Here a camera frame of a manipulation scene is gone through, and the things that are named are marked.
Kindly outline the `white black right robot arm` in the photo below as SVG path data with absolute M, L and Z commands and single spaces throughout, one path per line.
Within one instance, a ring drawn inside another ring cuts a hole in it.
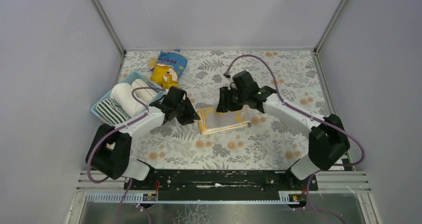
M 234 112 L 244 106 L 278 118 L 308 139 L 308 153 L 288 169 L 288 172 L 299 180 L 304 180 L 319 170 L 328 170 L 350 148 L 338 116 L 334 114 L 328 117 L 314 116 L 306 110 L 282 101 L 275 89 L 269 86 L 259 87 L 251 74 L 246 71 L 234 75 L 230 86 L 219 89 L 216 110 Z

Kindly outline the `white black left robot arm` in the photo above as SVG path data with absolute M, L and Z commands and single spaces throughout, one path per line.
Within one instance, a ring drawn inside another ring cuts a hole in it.
M 173 119 L 180 125 L 200 120 L 187 92 L 175 86 L 162 98 L 141 107 L 134 118 L 115 126 L 104 123 L 97 129 L 86 156 L 88 172 L 95 169 L 114 180 L 120 177 L 145 180 L 153 168 L 130 156 L 132 142 Z

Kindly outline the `grey yellow patterned towel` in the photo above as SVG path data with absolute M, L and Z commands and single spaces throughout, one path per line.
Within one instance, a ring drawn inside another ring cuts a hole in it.
M 202 134 L 227 131 L 230 129 L 251 126 L 251 117 L 247 108 L 234 112 L 216 112 L 214 108 L 201 108 L 199 127 Z

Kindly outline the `cream terry towel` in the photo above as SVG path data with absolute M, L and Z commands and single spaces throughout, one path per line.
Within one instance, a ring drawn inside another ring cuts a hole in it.
M 143 81 L 142 79 L 136 79 L 131 83 L 131 87 L 133 89 L 136 88 L 145 88 L 136 90 L 136 95 L 145 103 L 151 103 L 152 100 L 157 96 L 157 92 L 154 89 L 150 89 L 148 83 Z

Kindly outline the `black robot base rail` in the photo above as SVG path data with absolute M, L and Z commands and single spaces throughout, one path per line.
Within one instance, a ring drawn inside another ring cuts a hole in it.
M 290 172 L 274 170 L 153 169 L 145 180 L 133 180 L 133 191 L 152 191 L 160 201 L 276 201 L 279 193 L 317 191 Z

